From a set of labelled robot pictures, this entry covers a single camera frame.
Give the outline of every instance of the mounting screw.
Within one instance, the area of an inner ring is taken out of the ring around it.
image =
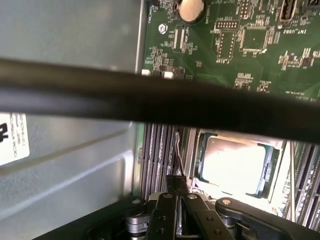
[[[163,197],[164,197],[165,199],[171,199],[171,198],[173,197],[173,195],[170,194],[170,193],[166,193],[166,194],[163,195]]]
[[[139,199],[135,199],[135,200],[132,201],[132,203],[133,204],[138,204],[138,203],[140,203],[140,200]]]
[[[214,230],[213,233],[215,235],[221,235],[222,234],[222,232],[219,229]]]
[[[224,200],[222,200],[222,203],[225,205],[230,205],[231,201],[229,199],[224,199]]]
[[[188,198],[190,198],[190,199],[196,199],[196,198],[197,198],[197,195],[189,194],[189,195],[188,195]]]

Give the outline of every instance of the white label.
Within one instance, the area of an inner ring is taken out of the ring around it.
[[[0,165],[30,154],[25,114],[0,112]]]

